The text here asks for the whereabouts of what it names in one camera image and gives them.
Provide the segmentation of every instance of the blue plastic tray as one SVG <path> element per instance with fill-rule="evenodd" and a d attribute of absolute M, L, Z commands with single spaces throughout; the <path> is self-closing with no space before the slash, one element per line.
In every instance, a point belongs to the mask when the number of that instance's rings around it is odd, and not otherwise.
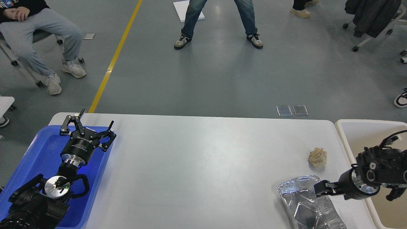
<path fill-rule="evenodd" d="M 69 140 L 69 136 L 59 135 L 60 128 L 61 126 L 47 126 L 42 128 L 35 136 L 4 190 L 0 193 L 0 220 L 8 216 L 11 206 L 8 199 L 15 190 L 40 173 L 44 175 L 44 178 L 51 178 L 58 172 L 61 164 L 59 154 Z M 88 128 L 96 132 L 107 130 L 107 127 L 100 126 L 89 126 Z M 90 191 L 86 196 L 68 201 L 69 210 L 57 229 L 80 229 L 86 223 L 111 148 L 107 152 L 103 152 L 100 148 L 95 149 L 88 165 L 79 169 L 78 174 L 85 174 L 88 177 Z M 81 181 L 73 183 L 72 191 L 76 194 L 83 192 L 83 190 L 84 187 Z"/>

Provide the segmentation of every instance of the hand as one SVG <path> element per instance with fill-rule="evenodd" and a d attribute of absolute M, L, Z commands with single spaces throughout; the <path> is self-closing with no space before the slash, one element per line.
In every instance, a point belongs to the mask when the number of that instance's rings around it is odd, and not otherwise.
<path fill-rule="evenodd" d="M 3 11 L 3 16 L 5 16 L 5 17 L 8 18 L 8 19 L 13 19 L 13 20 L 15 20 L 15 19 L 14 19 L 14 15 L 15 15 L 16 13 L 18 13 L 18 9 L 14 9 L 14 8 L 5 9 L 5 10 Z"/>
<path fill-rule="evenodd" d="M 13 12 L 13 15 L 15 14 L 15 18 L 13 19 L 18 20 L 19 22 L 27 20 L 30 10 L 25 7 L 18 7 L 17 10 L 18 10 L 17 13 Z"/>

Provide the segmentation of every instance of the trouser leg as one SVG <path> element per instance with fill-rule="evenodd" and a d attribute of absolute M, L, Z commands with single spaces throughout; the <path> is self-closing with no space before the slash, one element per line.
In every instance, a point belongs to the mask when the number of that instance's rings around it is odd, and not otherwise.
<path fill-rule="evenodd" d="M 32 17 L 24 22 L 3 22 L 0 24 L 0 31 L 23 65 L 40 75 L 47 76 L 51 74 L 51 70 L 33 48 L 35 24 L 33 23 L 34 20 L 31 20 Z"/>
<path fill-rule="evenodd" d="M 257 33 L 256 22 L 254 19 L 254 6 L 252 0 L 234 0 L 239 10 L 246 35 L 250 36 Z"/>
<path fill-rule="evenodd" d="M 41 15 L 37 17 L 38 29 L 62 37 L 64 39 L 64 59 L 75 60 L 79 56 L 82 43 L 80 28 L 52 9 L 43 9 L 39 14 Z"/>
<path fill-rule="evenodd" d="M 307 0 L 294 0 L 293 9 L 294 10 L 303 10 L 305 9 L 305 2 L 309 2 Z"/>
<path fill-rule="evenodd" d="M 199 15 L 203 7 L 205 6 L 207 0 L 190 0 L 188 8 L 185 14 L 185 24 L 181 29 L 181 33 L 184 34 L 187 38 L 192 39 L 194 35 L 194 28 Z"/>

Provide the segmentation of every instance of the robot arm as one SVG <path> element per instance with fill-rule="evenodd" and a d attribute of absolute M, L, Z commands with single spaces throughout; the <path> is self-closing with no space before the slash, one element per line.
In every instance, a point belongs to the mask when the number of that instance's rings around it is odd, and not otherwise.
<path fill-rule="evenodd" d="M 80 121 L 85 109 L 74 116 L 68 115 L 59 131 L 70 138 L 60 153 L 62 163 L 55 176 L 46 179 L 42 174 L 17 189 L 9 198 L 12 203 L 9 215 L 0 221 L 0 229 L 54 229 L 68 211 L 68 201 L 89 192 L 89 182 L 84 174 L 77 174 L 80 167 L 88 164 L 96 148 L 106 152 L 116 138 L 110 123 L 107 130 L 97 133 L 84 128 Z M 70 132 L 68 124 L 74 123 Z M 84 191 L 74 194 L 71 185 L 82 180 Z"/>
<path fill-rule="evenodd" d="M 365 199 L 376 195 L 380 186 L 391 188 L 386 199 L 393 201 L 407 188 L 407 150 L 393 149 L 391 145 L 398 139 L 394 133 L 385 138 L 380 145 L 364 148 L 356 157 L 356 164 L 344 172 L 339 181 L 331 183 L 323 180 L 314 185 L 317 197 L 322 195 L 343 195 L 345 200 Z"/>

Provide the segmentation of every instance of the black jacket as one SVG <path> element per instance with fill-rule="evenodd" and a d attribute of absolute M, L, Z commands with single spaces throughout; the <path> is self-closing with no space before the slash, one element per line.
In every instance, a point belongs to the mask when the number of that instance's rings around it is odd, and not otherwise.
<path fill-rule="evenodd" d="M 400 7 L 401 0 L 347 0 L 345 12 L 354 14 L 354 36 L 364 33 L 377 37 L 390 23 Z"/>
<path fill-rule="evenodd" d="M 30 10 L 28 16 L 32 16 L 36 13 L 39 13 L 45 8 L 49 8 L 47 3 L 44 0 L 11 0 L 13 6 L 10 8 L 26 7 Z M 0 23 L 2 22 L 15 22 L 16 20 L 8 19 L 3 16 L 3 11 L 7 9 L 3 4 L 0 4 Z"/>

